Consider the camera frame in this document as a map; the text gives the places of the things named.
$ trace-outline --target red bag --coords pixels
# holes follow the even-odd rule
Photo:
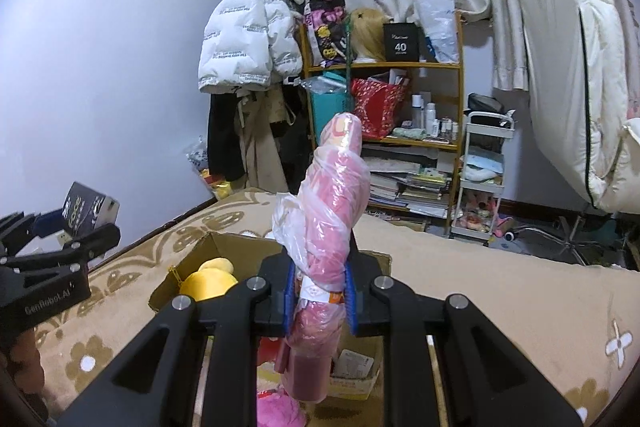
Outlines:
[[[396,110],[407,94],[408,86],[391,86],[370,78],[354,78],[351,94],[354,114],[362,122],[362,136],[384,138],[396,126]]]

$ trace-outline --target beige blanket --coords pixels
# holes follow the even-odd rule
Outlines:
[[[148,296],[199,238],[210,230],[265,237],[273,203],[274,196],[265,192],[235,194],[94,271],[92,297],[37,330],[50,409],[60,413],[68,406],[152,318]],[[363,216],[355,235],[363,250],[390,254],[393,276],[417,293],[467,295],[566,396],[586,425],[638,360],[639,273],[490,250],[370,216]],[[367,404],[367,410],[348,419],[344,410],[321,405],[317,409],[324,420],[314,425],[376,425],[364,416],[380,418],[379,389]]]

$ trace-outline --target black pants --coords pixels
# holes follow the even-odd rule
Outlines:
[[[228,182],[236,181],[244,175],[240,139],[234,129],[238,100],[234,93],[212,94],[209,108],[209,172],[222,174]]]

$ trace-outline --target metal screw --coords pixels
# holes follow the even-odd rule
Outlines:
[[[388,290],[391,286],[394,285],[394,280],[391,279],[388,275],[378,275],[374,280],[373,284],[376,288],[380,288],[381,290]]]
[[[171,306],[173,306],[175,310],[185,310],[191,306],[191,299],[188,298],[187,295],[178,295],[171,301]]]
[[[247,279],[246,286],[250,290],[258,291],[267,286],[267,281],[262,277],[251,277],[251,279]]]
[[[469,299],[467,299],[464,295],[460,295],[456,293],[449,297],[449,304],[451,304],[457,310],[463,310],[467,306],[469,306]]]

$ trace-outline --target white puffer jacket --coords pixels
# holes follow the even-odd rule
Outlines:
[[[272,73],[299,74],[302,56],[293,37],[295,25],[284,0],[222,0],[204,31],[200,91],[267,90]]]

